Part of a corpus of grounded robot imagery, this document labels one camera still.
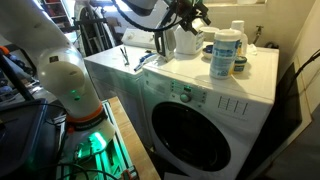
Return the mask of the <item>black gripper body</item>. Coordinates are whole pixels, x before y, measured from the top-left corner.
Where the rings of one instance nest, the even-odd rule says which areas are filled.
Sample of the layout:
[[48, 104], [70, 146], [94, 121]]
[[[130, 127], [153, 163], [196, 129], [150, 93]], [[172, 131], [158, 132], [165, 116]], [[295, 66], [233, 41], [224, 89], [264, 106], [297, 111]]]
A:
[[202, 18], [205, 15], [202, 0], [172, 0], [171, 10], [174, 13], [174, 23], [182, 19], [193, 21], [195, 18]]

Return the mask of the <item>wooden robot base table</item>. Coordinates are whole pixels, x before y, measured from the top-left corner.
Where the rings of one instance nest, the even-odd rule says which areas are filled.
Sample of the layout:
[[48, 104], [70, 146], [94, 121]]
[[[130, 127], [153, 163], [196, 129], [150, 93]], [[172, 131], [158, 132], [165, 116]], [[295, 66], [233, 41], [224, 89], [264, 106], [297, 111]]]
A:
[[160, 180], [118, 98], [84, 104], [76, 97], [63, 117], [60, 180]]

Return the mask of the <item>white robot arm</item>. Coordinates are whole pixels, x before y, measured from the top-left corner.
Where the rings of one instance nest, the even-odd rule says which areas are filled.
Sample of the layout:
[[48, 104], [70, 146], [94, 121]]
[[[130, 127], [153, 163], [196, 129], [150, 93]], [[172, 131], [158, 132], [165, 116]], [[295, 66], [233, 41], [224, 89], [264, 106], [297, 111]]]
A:
[[[124, 2], [139, 16], [148, 16], [159, 0], [110, 0], [114, 6]], [[195, 33], [192, 22], [210, 20], [208, 8], [200, 0], [162, 0], [167, 5], [155, 33], [175, 25]], [[0, 0], [0, 34], [25, 50], [37, 68], [41, 85], [66, 109], [66, 120], [75, 144], [94, 133], [112, 140], [114, 126], [108, 122], [101, 100], [93, 87], [80, 52], [58, 26], [33, 0]]]

